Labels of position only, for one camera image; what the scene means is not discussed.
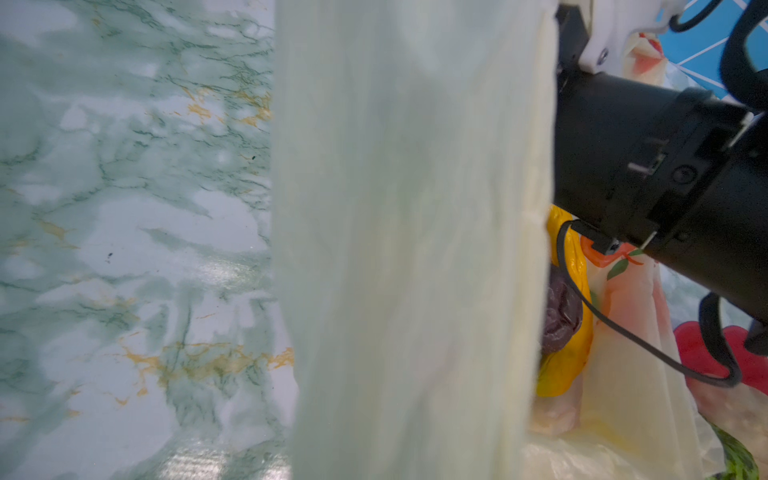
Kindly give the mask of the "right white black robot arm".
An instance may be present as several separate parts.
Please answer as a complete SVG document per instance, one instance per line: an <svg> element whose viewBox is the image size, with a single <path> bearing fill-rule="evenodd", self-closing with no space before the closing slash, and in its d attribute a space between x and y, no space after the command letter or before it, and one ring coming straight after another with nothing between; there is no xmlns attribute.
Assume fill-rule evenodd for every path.
<svg viewBox="0 0 768 480"><path fill-rule="evenodd" d="M767 18L752 1L720 61L732 101L675 91L607 70L618 37L648 32L669 3L643 1L626 19L617 3L600 32L562 5L557 65L554 201L597 231L596 248L632 244L749 315L746 348L767 351L767 74L748 38Z"/></svg>

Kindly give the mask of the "translucent yellowish plastic bag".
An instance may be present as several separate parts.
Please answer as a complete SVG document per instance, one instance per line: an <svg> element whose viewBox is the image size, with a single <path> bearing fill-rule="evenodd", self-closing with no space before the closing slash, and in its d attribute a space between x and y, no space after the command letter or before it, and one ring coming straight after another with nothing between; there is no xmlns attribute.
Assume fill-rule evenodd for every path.
<svg viewBox="0 0 768 480"><path fill-rule="evenodd" d="M528 434L546 304L553 1L280 1L272 251L296 479L703 479L682 378L627 439Z"/></svg>

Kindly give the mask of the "fake dark purple fruit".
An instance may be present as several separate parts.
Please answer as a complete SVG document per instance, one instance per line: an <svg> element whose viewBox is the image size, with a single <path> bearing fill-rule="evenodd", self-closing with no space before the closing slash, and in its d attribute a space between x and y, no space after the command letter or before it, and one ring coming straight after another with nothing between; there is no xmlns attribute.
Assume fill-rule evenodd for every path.
<svg viewBox="0 0 768 480"><path fill-rule="evenodd" d="M568 276L559 267L551 264L540 338L541 354L551 355L563 350L580 329L582 321L581 298L569 284Z"/></svg>

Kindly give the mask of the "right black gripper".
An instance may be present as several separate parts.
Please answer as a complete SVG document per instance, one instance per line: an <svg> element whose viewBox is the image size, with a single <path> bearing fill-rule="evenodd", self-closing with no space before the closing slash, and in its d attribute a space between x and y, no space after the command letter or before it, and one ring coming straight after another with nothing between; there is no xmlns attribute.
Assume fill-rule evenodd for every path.
<svg viewBox="0 0 768 480"><path fill-rule="evenodd" d="M706 90L585 72L580 8L562 5L556 18L556 204L635 246L749 244L746 188L733 174L747 110Z"/></svg>

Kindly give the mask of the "fake green custard apple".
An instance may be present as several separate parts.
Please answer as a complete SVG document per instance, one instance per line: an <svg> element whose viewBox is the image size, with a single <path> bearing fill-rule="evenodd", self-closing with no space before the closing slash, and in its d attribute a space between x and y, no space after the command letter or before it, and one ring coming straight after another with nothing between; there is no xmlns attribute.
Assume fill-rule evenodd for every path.
<svg viewBox="0 0 768 480"><path fill-rule="evenodd" d="M725 470L711 479L715 480L759 480L760 473L753 455L735 437L712 424L725 454Z"/></svg>

